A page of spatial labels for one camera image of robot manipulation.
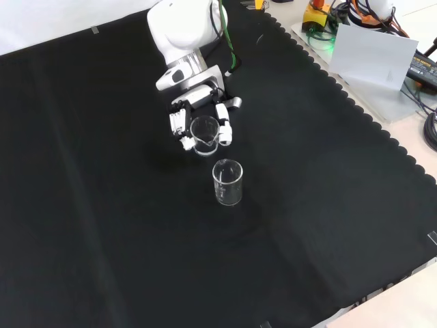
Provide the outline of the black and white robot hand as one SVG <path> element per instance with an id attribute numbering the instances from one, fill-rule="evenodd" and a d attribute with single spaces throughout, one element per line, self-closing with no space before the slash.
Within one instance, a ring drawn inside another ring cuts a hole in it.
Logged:
<path id="1" fill-rule="evenodd" d="M 194 110 L 209 104 L 214 105 L 215 116 L 191 117 Z M 219 146 L 231 145 L 233 131 L 228 109 L 239 108 L 241 104 L 241 98 L 231 98 L 219 87 L 199 85 L 171 103 L 171 132 L 186 151 L 194 150 L 199 156 L 210 156 Z"/>

